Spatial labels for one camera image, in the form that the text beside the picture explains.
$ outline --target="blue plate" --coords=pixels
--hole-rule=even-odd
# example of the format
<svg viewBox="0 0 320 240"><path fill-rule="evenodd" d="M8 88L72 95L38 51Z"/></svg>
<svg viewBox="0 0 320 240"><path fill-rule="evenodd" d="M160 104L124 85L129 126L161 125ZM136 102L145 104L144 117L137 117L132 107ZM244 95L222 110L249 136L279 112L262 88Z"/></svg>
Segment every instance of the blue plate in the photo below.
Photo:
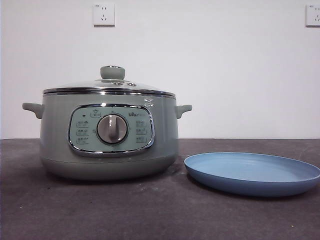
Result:
<svg viewBox="0 0 320 240"><path fill-rule="evenodd" d="M198 182L222 191L259 197L300 194L320 181L320 169L281 156L246 152L210 152L184 160Z"/></svg>

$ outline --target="lid knob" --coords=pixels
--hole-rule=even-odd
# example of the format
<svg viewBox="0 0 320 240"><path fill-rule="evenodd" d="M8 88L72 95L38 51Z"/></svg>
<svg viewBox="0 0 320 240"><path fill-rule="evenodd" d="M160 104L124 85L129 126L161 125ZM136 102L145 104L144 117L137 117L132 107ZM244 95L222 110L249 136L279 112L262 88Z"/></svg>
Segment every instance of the lid knob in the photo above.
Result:
<svg viewBox="0 0 320 240"><path fill-rule="evenodd" d="M125 78L125 69L120 66L103 66L100 68L102 79L118 79Z"/></svg>

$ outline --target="gray table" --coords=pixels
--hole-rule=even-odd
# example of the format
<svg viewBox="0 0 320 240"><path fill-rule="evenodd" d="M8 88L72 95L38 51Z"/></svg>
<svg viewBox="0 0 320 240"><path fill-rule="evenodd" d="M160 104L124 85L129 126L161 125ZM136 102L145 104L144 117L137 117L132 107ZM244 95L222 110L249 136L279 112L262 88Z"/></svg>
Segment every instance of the gray table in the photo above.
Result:
<svg viewBox="0 0 320 240"><path fill-rule="evenodd" d="M2 240L319 240L320 184L291 197L210 189L183 160L204 152L279 155L320 167L320 139L180 139L157 175L115 182L64 179L44 170L38 139L1 141Z"/></svg>

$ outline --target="plate rim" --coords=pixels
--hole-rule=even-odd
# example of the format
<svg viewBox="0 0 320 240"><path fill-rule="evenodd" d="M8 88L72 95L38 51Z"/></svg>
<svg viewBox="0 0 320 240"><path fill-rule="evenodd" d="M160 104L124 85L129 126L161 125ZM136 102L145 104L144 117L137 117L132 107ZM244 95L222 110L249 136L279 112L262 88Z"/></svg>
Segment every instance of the plate rim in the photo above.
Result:
<svg viewBox="0 0 320 240"><path fill-rule="evenodd" d="M296 161L296 162L300 162L306 165L310 165L312 168L316 168L318 170L318 175L315 177L311 177L311 178L306 178L305 180L302 181L258 181L258 180L248 180L248 179L240 179L240 178L232 178L232 177L226 177L226 176L220 176L220 175L214 175L214 174L209 174L200 170L196 170L192 167L190 167L187 164L187 160L191 157L194 156L200 156L200 155L214 155L214 154L249 154L249 155L261 155L261 156L268 156L268 157L277 157L277 158L282 158L282 159L287 159L287 160L291 160L291 161ZM312 181L312 180L316 180L320 178L320 168L312 165L311 163L305 162L305 161L301 161L301 160L297 160L297 159L293 159L293 158L289 158L289 157L284 157L284 156L277 156L277 155L269 155L269 154L263 154L263 153L254 153L254 152L233 152L233 151L217 151L217 152L204 152L204 153L199 153L199 154L194 154L194 155L190 155L187 158L184 159L184 165L185 167L188 169L191 169L193 171L196 171L198 173L201 174L205 174L208 176L212 176L212 177L218 177L218 178L224 178L224 179L229 179L229 180L236 180L236 181L245 181L245 182L253 182L253 183L267 183L267 184L291 184L291 183L303 183L303 182L308 182L308 181Z"/></svg>

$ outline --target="wall socket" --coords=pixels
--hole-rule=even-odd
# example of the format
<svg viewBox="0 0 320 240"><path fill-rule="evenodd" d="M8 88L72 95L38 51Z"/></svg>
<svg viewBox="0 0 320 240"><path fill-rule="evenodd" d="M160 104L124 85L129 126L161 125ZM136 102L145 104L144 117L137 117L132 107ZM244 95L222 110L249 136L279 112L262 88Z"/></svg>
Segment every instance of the wall socket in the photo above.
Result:
<svg viewBox="0 0 320 240"><path fill-rule="evenodd" d="M112 2L93 5L93 25L95 27L115 26L115 4Z"/></svg>
<svg viewBox="0 0 320 240"><path fill-rule="evenodd" d="M305 25L307 27L320 27L320 4L305 6Z"/></svg>

